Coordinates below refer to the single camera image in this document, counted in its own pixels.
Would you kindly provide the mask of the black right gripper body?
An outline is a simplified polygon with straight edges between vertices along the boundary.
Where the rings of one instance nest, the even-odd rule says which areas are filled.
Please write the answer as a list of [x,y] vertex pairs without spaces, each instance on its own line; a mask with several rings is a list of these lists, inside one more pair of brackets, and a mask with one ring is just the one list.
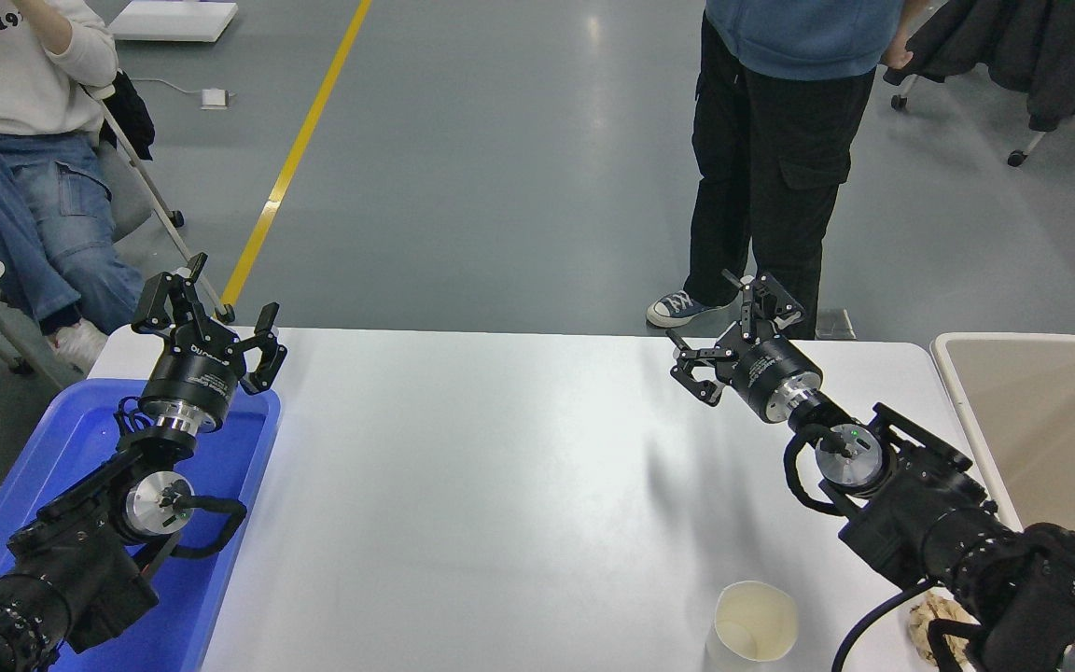
[[782,424],[819,391],[820,369],[793,341],[772,337],[739,357],[731,386],[762,421]]

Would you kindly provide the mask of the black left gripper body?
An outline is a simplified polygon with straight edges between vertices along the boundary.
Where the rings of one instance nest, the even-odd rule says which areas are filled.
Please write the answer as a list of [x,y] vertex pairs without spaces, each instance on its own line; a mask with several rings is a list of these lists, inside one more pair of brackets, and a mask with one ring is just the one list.
[[195,408],[204,424],[223,424],[244,373],[244,364],[227,353],[238,341],[235,332],[210,320],[171,328],[140,396],[142,413],[155,418],[173,408]]

